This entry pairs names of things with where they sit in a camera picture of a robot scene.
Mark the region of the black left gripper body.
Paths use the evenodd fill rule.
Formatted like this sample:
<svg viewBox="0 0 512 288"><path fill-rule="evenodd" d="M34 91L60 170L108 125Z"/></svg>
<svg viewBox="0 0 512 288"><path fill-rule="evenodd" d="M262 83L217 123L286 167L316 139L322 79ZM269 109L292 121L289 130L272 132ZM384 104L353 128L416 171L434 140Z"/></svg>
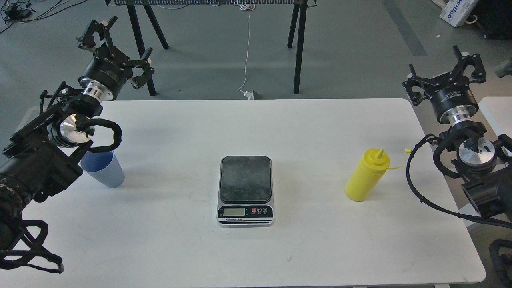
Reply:
<svg viewBox="0 0 512 288"><path fill-rule="evenodd" d="M128 60L129 57L117 48L113 52L107 47L97 48L79 77L79 83L85 88L94 80L110 91L111 96L108 96L107 101L116 100L122 87L133 76L132 68L122 66Z"/></svg>

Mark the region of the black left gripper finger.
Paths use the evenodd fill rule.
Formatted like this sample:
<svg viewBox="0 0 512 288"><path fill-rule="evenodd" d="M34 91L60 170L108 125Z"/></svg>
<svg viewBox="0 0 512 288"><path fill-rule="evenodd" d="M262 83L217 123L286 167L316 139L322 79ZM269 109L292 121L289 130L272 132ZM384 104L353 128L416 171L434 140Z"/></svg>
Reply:
<svg viewBox="0 0 512 288"><path fill-rule="evenodd" d="M129 68L140 68L142 74L139 76L133 76L130 79L130 83L134 89L140 89L149 82L154 73L154 68L151 66L150 55L152 54L152 48L146 49L140 60L127 60L127 67Z"/></svg>
<svg viewBox="0 0 512 288"><path fill-rule="evenodd" d="M108 51L107 55L115 56L116 47L113 44L113 40L110 36L110 28L113 27L117 21L117 16L113 16L108 22L97 22L92 20L88 27L86 27L82 36L79 36L76 40L78 47L83 50L92 52L94 56L99 56L101 51ZM98 35L100 40L105 41L106 47L96 47L95 33Z"/></svg>

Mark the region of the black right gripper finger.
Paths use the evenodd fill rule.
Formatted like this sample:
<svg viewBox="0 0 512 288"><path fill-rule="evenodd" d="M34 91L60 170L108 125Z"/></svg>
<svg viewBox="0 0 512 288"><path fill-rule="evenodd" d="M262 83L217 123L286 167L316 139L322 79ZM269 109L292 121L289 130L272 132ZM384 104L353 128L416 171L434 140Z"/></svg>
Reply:
<svg viewBox="0 0 512 288"><path fill-rule="evenodd" d="M422 101L429 100L433 106L439 106L441 103L437 93L441 89L441 82L444 73L433 78L418 76L413 64L409 64L410 75L407 80L402 83L406 94L413 106L418 106Z"/></svg>
<svg viewBox="0 0 512 288"><path fill-rule="evenodd" d="M486 82L486 71L479 54L463 55L457 45L453 46L454 54L458 60L450 72L450 82L455 84L481 84ZM466 68L472 67L469 76L464 75Z"/></svg>

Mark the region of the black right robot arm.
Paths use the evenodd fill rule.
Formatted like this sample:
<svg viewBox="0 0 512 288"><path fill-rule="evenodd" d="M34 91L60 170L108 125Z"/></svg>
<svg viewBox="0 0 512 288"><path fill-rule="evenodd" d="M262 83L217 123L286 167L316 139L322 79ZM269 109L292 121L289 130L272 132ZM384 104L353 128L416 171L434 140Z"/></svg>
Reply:
<svg viewBox="0 0 512 288"><path fill-rule="evenodd" d="M403 87L413 106L428 100L437 122L449 125L438 136L427 134L413 148L406 160L406 180L420 202L437 211L478 224L511 228L511 138L501 134L494 141L484 138L487 131L472 117L479 106L470 89L472 83L484 83L486 72L479 54L462 54L453 47L457 63L451 71L433 78L418 76L410 64L410 76ZM436 146L433 162L444 175L463 179L462 191L477 215L453 212L434 204L412 183L410 166L424 145ZM504 214L508 221L494 217Z"/></svg>

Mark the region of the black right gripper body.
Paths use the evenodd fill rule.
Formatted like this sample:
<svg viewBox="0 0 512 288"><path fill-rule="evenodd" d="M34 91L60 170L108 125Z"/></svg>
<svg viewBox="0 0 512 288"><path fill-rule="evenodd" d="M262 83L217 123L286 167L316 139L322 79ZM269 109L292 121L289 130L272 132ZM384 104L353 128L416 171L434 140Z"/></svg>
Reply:
<svg viewBox="0 0 512 288"><path fill-rule="evenodd" d="M469 88L468 80L447 82L440 88L428 87L424 96L430 101L436 120L441 124L452 123L449 120L452 110L466 110L469 117L478 111L478 104Z"/></svg>

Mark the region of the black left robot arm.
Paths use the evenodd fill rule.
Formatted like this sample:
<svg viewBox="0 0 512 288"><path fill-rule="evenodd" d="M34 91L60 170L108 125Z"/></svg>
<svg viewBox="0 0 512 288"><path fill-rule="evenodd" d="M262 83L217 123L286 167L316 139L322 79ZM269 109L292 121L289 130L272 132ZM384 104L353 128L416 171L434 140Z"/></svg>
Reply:
<svg viewBox="0 0 512 288"><path fill-rule="evenodd" d="M40 95L40 113L10 137L1 166L1 268L22 266L62 273L62 258L43 244L48 224L24 220L22 212L31 202L44 202L66 190L83 174L80 160L87 152L111 152L122 142L119 124L100 118L102 102L115 100L122 87L143 87L154 73L149 56L132 60L110 36L117 17L92 20L78 47L92 52L92 59L78 81L80 89L62 82L53 94Z"/></svg>

